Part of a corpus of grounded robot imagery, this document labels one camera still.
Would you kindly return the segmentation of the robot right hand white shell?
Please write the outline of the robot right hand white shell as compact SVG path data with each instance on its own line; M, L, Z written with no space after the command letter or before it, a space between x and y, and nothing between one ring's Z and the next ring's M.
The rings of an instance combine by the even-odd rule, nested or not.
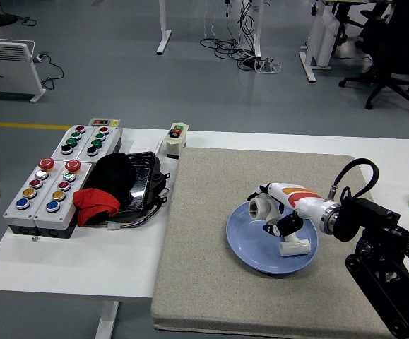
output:
M305 219L322 232L331 233L329 213L335 203L303 186L272 182L259 186L247 200L251 218L264 220L263 230L276 237L295 233Z

